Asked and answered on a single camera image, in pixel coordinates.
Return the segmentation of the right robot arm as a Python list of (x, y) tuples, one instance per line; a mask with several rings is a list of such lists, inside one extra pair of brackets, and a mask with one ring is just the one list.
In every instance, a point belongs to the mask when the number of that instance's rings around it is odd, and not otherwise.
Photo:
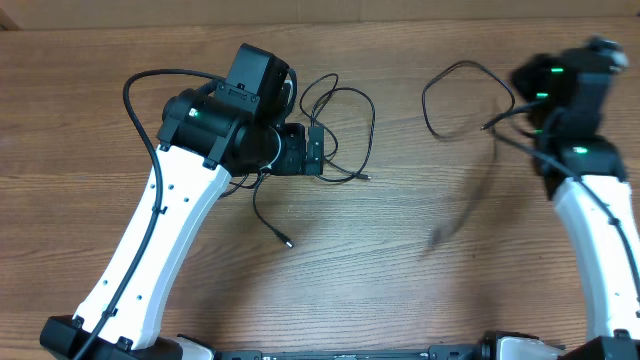
[(575, 252), (587, 313), (585, 344), (568, 359), (639, 356), (639, 233), (622, 156), (598, 128), (623, 48), (593, 37), (537, 54), (510, 80), (534, 129), (529, 152)]

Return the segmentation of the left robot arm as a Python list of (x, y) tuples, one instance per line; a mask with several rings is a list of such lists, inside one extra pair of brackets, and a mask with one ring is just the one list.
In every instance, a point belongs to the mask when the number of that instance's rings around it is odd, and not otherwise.
[(186, 336), (160, 334), (168, 296), (195, 236), (237, 176), (316, 176), (323, 131), (289, 121), (294, 70), (249, 44), (228, 74), (207, 75), (166, 103), (144, 144), (152, 161), (141, 200), (104, 273), (71, 315), (53, 316), (41, 345), (58, 359), (211, 359)]

